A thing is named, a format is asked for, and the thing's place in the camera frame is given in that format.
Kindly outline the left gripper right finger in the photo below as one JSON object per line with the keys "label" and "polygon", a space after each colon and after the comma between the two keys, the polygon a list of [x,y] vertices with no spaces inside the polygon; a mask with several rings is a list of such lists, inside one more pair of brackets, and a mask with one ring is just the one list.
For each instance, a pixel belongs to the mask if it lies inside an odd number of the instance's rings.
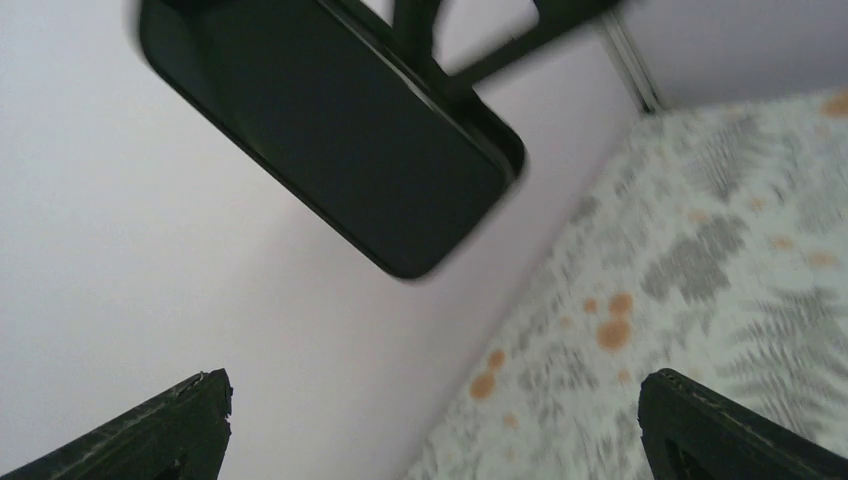
{"label": "left gripper right finger", "polygon": [[847,459],[680,374],[641,383],[638,424],[655,479],[845,479]]}

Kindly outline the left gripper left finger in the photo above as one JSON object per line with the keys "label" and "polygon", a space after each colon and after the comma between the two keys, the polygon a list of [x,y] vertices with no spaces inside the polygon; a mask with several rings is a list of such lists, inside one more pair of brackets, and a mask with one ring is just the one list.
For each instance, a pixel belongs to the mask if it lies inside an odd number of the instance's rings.
{"label": "left gripper left finger", "polygon": [[227,372],[200,372],[3,479],[210,479],[231,435]]}

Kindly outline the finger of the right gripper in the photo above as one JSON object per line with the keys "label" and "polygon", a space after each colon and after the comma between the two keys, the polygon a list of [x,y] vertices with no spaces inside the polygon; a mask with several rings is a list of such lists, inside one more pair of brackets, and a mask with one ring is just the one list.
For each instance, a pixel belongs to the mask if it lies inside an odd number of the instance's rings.
{"label": "finger of the right gripper", "polygon": [[442,4],[441,0],[396,0],[391,27],[398,56],[417,82],[442,93],[463,93],[464,87],[433,57],[435,25]]}
{"label": "finger of the right gripper", "polygon": [[596,22],[623,2],[620,0],[534,1],[538,20],[517,37],[504,41],[495,49],[463,66],[450,75],[451,87],[473,87],[497,74],[549,43]]}

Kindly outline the black phone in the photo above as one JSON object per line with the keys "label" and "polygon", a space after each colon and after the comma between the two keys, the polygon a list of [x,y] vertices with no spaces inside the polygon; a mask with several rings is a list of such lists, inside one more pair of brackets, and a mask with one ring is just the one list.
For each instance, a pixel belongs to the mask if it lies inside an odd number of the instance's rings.
{"label": "black phone", "polygon": [[521,176],[523,142],[452,105],[338,1],[142,1],[145,60],[387,274],[429,274]]}

